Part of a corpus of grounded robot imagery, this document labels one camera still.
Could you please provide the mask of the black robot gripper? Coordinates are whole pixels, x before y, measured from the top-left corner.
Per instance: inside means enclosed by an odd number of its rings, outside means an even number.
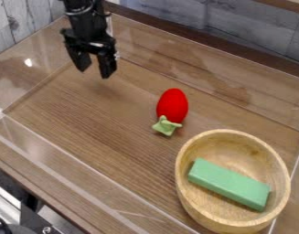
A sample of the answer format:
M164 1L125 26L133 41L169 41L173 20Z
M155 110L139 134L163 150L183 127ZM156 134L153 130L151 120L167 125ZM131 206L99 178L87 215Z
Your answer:
M89 53L93 55L97 54L100 75L103 79L108 79L117 69L116 39L108 33L93 38L77 37L74 30L70 28L62 28L60 33L64 36L68 56L77 70L83 72L91 66L92 60Z

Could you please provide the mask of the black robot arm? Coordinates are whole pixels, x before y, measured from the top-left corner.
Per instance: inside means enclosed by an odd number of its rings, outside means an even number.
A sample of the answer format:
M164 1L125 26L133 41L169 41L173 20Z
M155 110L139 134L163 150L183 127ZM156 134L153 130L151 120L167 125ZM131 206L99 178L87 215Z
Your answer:
M107 79L117 69L116 39L108 34L104 0L60 0L70 27L60 30L64 47L80 72L92 65L91 55L99 62L99 71Z

